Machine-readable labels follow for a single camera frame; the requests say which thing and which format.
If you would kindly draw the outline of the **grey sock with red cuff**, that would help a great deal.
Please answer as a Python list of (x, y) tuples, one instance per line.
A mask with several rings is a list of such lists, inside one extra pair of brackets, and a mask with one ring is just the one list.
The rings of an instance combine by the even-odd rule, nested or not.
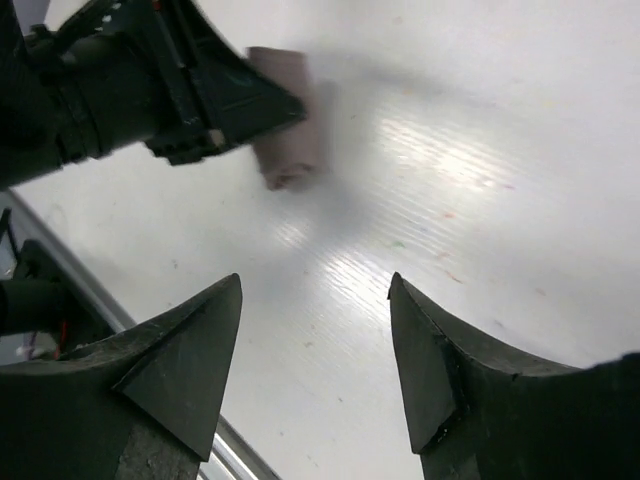
[(305, 116), (252, 144), (265, 186), (271, 191), (301, 190), (328, 169), (319, 89), (308, 56), (299, 51), (251, 46), (251, 65), (301, 100)]

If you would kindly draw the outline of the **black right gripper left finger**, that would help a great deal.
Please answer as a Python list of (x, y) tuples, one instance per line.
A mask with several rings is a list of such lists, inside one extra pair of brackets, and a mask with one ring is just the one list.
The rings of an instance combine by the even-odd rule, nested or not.
[(242, 309), (231, 274), (56, 360), (1, 369), (5, 479), (194, 479), (209, 459)]

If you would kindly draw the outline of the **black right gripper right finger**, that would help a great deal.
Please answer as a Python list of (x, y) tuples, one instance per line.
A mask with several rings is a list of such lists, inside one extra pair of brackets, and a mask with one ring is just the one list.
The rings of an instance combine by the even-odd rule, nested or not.
[(400, 275), (388, 292), (413, 453), (427, 479), (635, 479), (639, 357), (589, 368), (512, 347)]

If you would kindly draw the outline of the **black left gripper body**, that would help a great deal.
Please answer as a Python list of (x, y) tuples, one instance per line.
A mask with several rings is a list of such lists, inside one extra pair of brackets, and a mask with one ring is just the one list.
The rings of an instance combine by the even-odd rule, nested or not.
[(303, 121), (300, 96), (239, 57), (192, 1), (90, 1), (23, 34), (1, 5), (1, 185), (141, 142), (173, 165)]

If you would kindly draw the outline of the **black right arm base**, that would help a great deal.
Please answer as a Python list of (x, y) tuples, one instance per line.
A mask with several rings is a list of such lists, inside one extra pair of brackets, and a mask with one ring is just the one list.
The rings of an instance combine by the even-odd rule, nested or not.
[(115, 333), (45, 245), (19, 242), (12, 210), (1, 213), (1, 337), (19, 337), (16, 355), (56, 359)]

